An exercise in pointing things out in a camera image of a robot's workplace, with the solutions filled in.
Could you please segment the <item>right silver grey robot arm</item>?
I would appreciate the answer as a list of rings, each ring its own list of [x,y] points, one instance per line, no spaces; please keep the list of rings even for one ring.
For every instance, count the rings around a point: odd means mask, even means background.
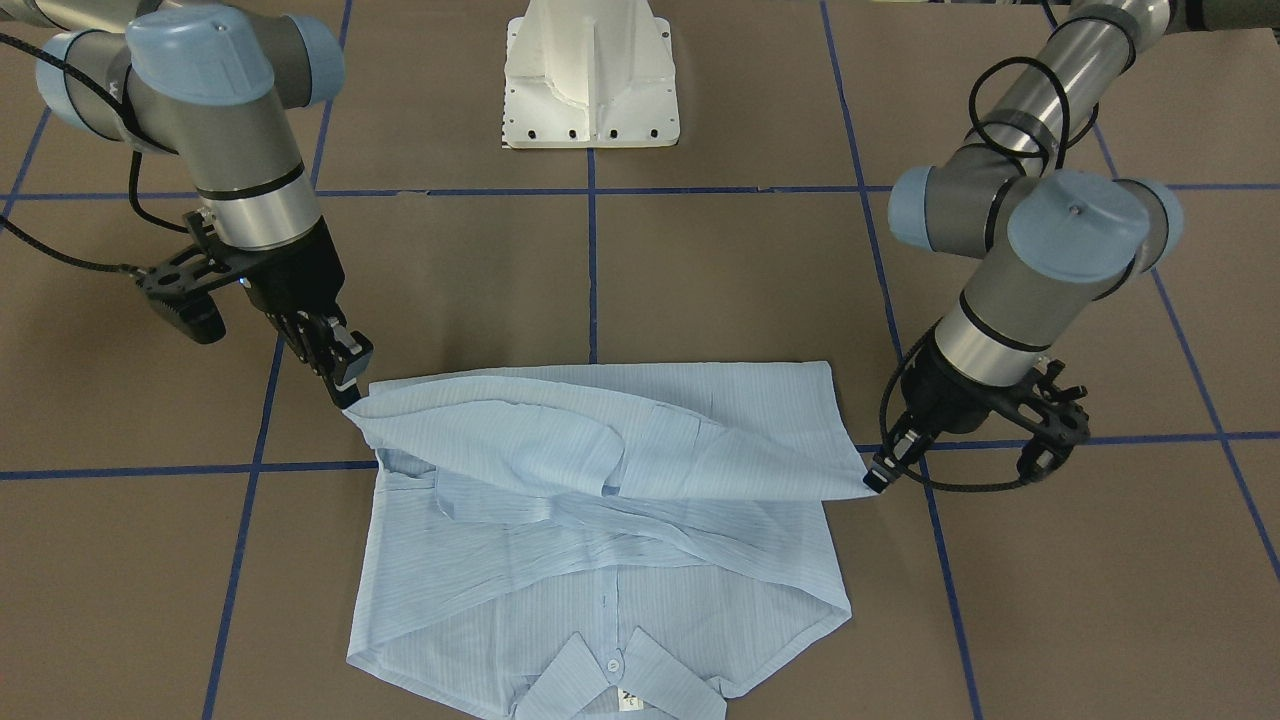
[[[5,1],[5,22],[54,29],[38,91],[67,124],[179,158],[198,197],[175,229],[189,246],[152,266],[91,263],[133,279],[154,311],[210,345],[225,334],[215,290],[241,284],[338,407],[358,401],[372,342],[347,325],[346,274],[287,111],[333,100],[343,50],[310,15],[219,1]]]

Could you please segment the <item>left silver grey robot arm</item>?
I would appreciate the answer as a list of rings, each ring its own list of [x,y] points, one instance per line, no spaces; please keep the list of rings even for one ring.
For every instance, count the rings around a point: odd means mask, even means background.
[[[993,415],[1029,434],[1007,489],[1043,480],[1091,438],[1085,388],[1061,387],[1050,351],[1082,311],[1157,266],[1184,227],[1181,205],[1147,179],[1065,165],[1100,100],[1162,38],[1174,1],[1076,1],[1036,56],[993,64],[970,91],[970,128],[940,167],[906,170],[890,195],[902,243],[974,258],[955,305],[908,351],[883,393],[905,402],[879,420],[865,475],[874,492],[942,436]]]

